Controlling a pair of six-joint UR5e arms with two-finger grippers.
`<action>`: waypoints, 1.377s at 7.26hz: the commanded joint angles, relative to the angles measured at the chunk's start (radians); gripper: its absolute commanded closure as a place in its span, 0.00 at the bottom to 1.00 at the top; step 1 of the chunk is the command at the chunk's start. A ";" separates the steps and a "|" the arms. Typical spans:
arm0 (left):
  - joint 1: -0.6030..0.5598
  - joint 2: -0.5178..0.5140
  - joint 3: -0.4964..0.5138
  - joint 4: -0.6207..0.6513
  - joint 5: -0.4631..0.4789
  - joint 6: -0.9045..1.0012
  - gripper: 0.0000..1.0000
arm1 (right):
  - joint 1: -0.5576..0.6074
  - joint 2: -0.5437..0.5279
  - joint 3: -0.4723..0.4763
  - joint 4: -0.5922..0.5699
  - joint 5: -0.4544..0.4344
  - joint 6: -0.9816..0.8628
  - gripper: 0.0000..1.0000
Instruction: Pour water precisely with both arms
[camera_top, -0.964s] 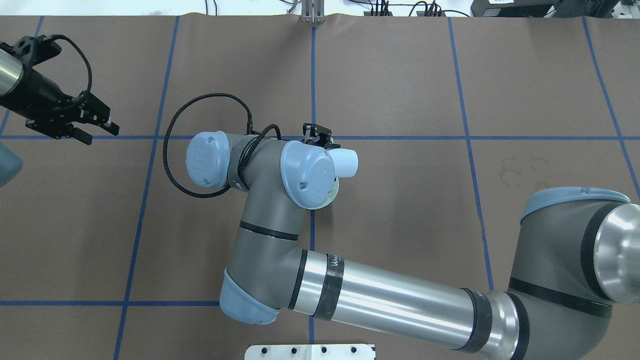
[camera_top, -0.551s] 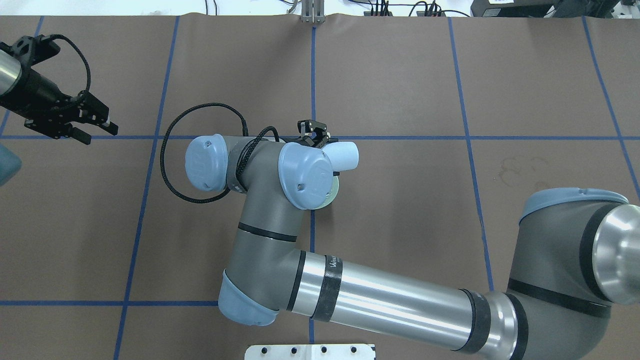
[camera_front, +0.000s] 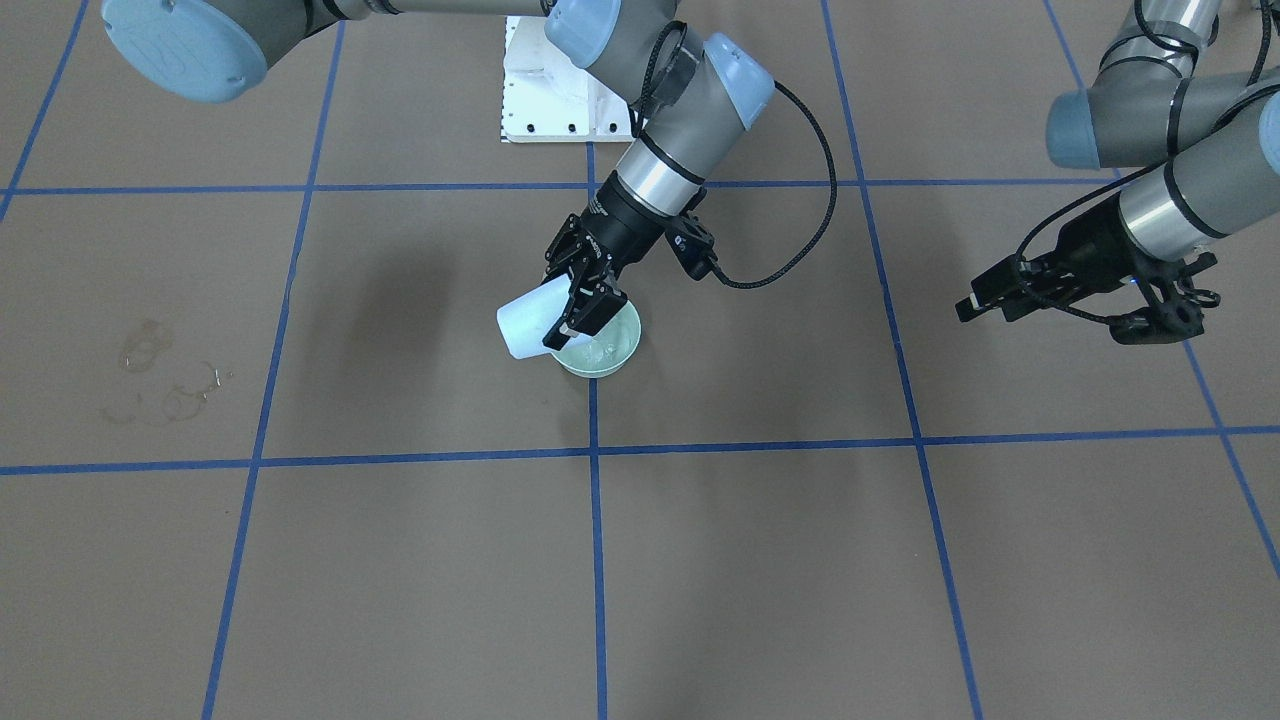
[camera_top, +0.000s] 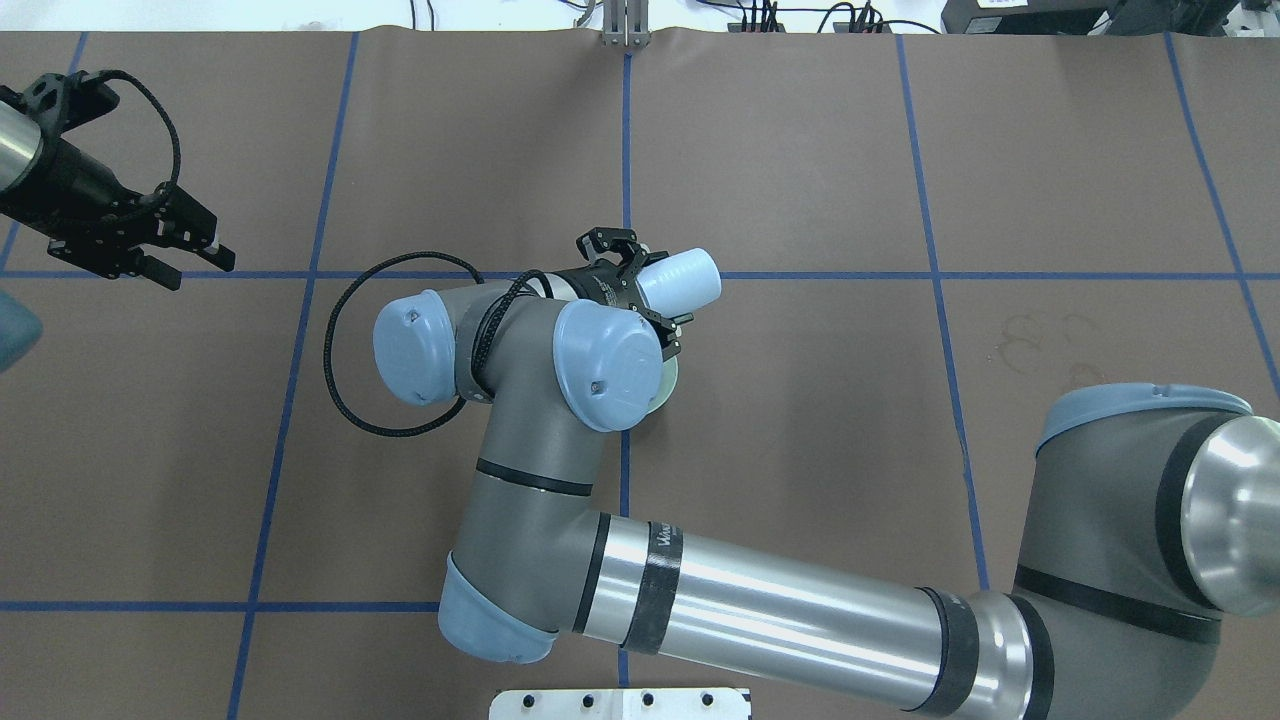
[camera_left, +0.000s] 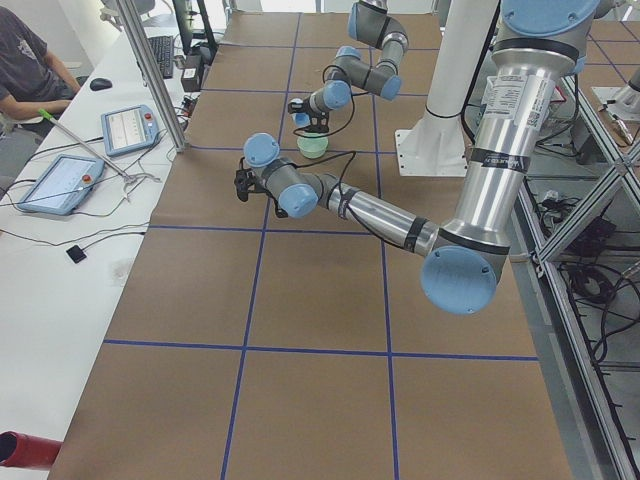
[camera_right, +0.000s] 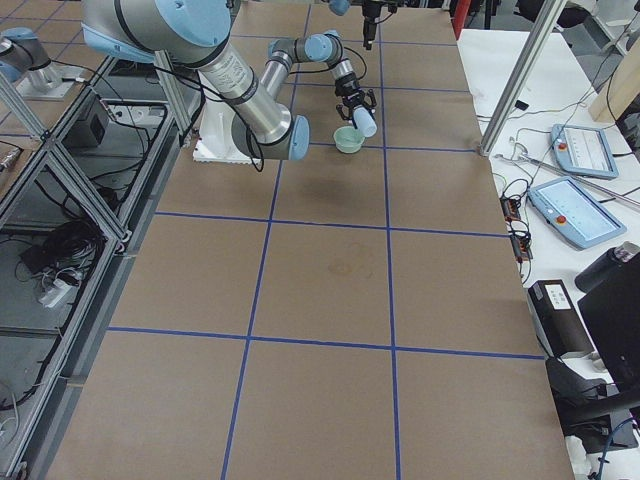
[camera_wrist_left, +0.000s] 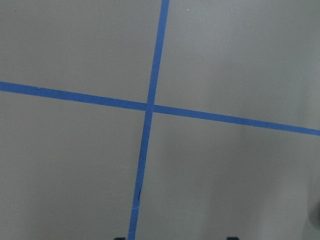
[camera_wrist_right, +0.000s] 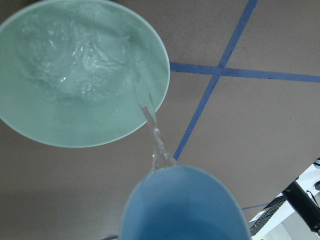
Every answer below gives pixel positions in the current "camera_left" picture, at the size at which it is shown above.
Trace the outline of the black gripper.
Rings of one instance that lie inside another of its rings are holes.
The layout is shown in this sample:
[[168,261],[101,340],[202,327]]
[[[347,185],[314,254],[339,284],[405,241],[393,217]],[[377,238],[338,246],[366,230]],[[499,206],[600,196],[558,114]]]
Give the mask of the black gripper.
[[280,206],[273,194],[266,188],[264,181],[253,170],[249,171],[249,193],[266,195],[273,201],[274,213],[277,218],[289,217],[288,213]]
[[306,131],[309,133],[328,133],[329,114],[327,112],[318,113],[310,103],[309,99],[293,98],[287,104],[287,112],[292,117],[295,113],[306,113],[309,115],[309,125]]

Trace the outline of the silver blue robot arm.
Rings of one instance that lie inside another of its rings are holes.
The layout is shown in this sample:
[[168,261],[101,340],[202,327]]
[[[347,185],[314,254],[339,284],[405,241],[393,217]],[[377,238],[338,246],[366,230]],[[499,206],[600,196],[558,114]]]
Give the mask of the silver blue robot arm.
[[353,100],[354,87],[389,101],[400,92],[399,67],[408,51],[409,38],[403,25],[389,15],[387,3],[370,0],[354,3],[348,19],[348,35],[379,50],[378,62],[374,65],[364,62],[355,47],[340,47],[323,70],[323,86],[287,105],[296,136],[328,136],[330,113]]
[[435,219],[293,162],[266,133],[245,143],[237,196],[265,195],[282,217],[320,207],[354,221],[421,256],[421,287],[433,305],[457,315],[484,309],[510,253],[506,226],[553,96],[583,67],[599,13],[596,1],[451,5],[424,115],[396,134],[399,172],[432,187]]

